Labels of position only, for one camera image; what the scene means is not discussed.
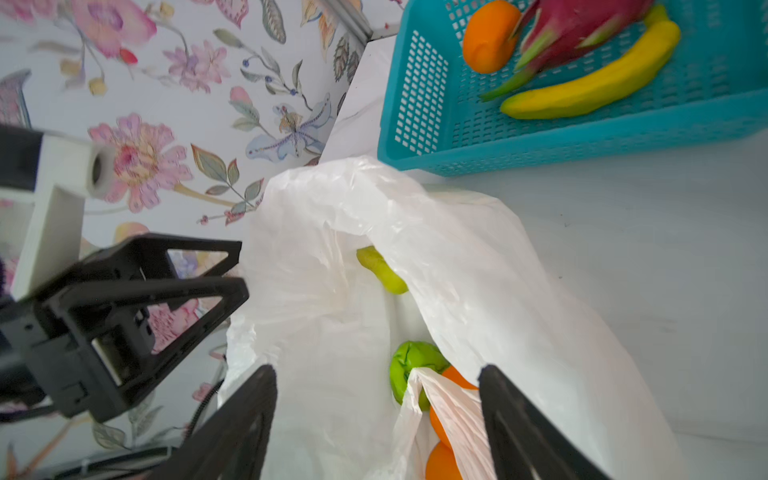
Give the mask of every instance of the wall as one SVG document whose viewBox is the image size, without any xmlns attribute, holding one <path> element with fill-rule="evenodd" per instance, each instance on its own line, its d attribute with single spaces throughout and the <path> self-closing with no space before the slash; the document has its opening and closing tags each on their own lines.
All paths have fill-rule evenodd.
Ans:
<svg viewBox="0 0 768 480">
<path fill-rule="evenodd" d="M 267 181 L 318 161 L 362 45 L 313 0 L 0 0 L 0 52 L 1 122 L 118 149 L 106 201 L 86 206 L 85 254 L 148 230 L 243 239 L 238 220 L 258 208 Z M 213 261 L 175 260 L 185 276 Z M 207 308 L 153 307 L 156 347 Z M 107 425 L 80 415 L 2 427 L 5 471 L 180 436 L 225 343 L 220 329 Z"/>
<path fill-rule="evenodd" d="M 397 35 L 408 0 L 380 0 L 366 5 L 363 14 L 373 30 L 373 39 Z"/>
</svg>

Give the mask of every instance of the countertop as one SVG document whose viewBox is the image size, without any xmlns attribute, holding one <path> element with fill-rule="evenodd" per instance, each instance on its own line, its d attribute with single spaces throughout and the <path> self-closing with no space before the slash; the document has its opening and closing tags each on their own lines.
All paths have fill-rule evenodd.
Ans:
<svg viewBox="0 0 768 480">
<path fill-rule="evenodd" d="M 395 38 L 368 43 L 321 161 L 376 156 Z M 500 198 L 633 356 L 691 478 L 768 471 L 768 132 L 444 179 Z"/>
</svg>

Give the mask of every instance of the banana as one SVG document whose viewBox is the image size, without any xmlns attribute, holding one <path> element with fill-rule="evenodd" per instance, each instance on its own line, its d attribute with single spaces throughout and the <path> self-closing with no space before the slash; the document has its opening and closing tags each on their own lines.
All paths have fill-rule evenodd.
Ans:
<svg viewBox="0 0 768 480">
<path fill-rule="evenodd" d="M 371 270 L 391 294 L 402 295 L 408 291 L 406 282 L 386 264 L 382 254 L 373 245 L 357 250 L 357 260 L 360 265 Z"/>
<path fill-rule="evenodd" d="M 586 115 L 628 97 L 651 83 L 680 42 L 680 27 L 655 5 L 644 19 L 647 30 L 621 58 L 578 80 L 524 91 L 502 104 L 503 113 L 521 120 Z"/>
</svg>

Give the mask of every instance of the plastic bag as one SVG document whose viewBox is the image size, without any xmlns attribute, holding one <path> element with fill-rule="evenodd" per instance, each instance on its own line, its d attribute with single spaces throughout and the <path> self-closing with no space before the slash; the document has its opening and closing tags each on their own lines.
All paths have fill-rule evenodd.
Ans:
<svg viewBox="0 0 768 480">
<path fill-rule="evenodd" d="M 274 177 L 244 221 L 240 266 L 250 299 L 227 332 L 220 400 L 258 366 L 275 366 L 262 478 L 423 478 L 435 436 L 413 405 L 394 402 L 388 368 L 402 341 L 424 338 L 405 336 L 419 328 L 399 318 L 402 299 L 357 263 L 356 250 L 371 243 L 408 283 L 429 336 L 467 380 L 497 365 L 612 478 L 686 477 L 627 352 L 544 272 L 520 220 L 499 200 L 430 196 L 361 157 Z M 440 415 L 463 400 L 435 377 L 419 374 Z M 465 478 L 484 478 L 474 475 L 485 475 L 488 456 L 468 420 L 446 418 Z"/>
</svg>

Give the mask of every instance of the blue plastic basket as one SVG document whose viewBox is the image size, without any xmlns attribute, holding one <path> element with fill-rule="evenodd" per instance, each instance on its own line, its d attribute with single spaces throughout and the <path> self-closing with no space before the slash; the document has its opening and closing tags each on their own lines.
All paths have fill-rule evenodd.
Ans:
<svg viewBox="0 0 768 480">
<path fill-rule="evenodd" d="M 666 0 L 682 40 L 654 82 L 583 117 L 514 120 L 477 94 L 501 71 L 473 72 L 462 36 L 488 0 L 411 0 L 384 101 L 379 159 L 446 177 L 744 137 L 768 124 L 768 0 Z M 528 1 L 511 2 L 523 10 Z M 540 74 L 528 88 L 579 78 L 619 58 L 644 31 Z"/>
</svg>

